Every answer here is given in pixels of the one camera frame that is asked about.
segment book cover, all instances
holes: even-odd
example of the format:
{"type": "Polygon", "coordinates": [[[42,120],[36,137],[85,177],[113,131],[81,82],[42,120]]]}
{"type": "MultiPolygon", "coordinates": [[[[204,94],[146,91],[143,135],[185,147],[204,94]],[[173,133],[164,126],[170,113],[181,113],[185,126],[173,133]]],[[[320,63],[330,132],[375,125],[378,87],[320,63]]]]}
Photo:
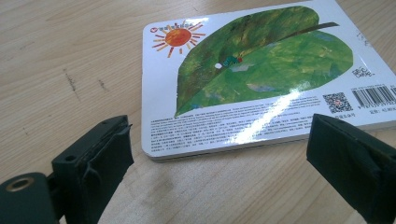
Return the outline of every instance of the book cover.
{"type": "Polygon", "coordinates": [[[314,113],[396,124],[396,76],[333,0],[143,31],[142,148],[154,160],[305,139],[314,113]]]}

